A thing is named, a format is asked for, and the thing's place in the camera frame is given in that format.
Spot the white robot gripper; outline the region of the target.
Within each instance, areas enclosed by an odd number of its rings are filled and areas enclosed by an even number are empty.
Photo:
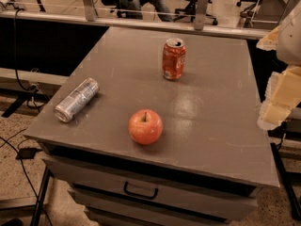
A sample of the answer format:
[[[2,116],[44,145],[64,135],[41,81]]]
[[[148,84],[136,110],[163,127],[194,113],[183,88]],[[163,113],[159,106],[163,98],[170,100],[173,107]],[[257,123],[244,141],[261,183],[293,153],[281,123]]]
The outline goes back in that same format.
[[[256,47],[263,51],[277,49],[277,58],[292,64],[282,73],[272,72],[261,104],[257,124],[262,130],[274,130],[301,103],[301,4],[295,6],[280,27],[261,38]]]

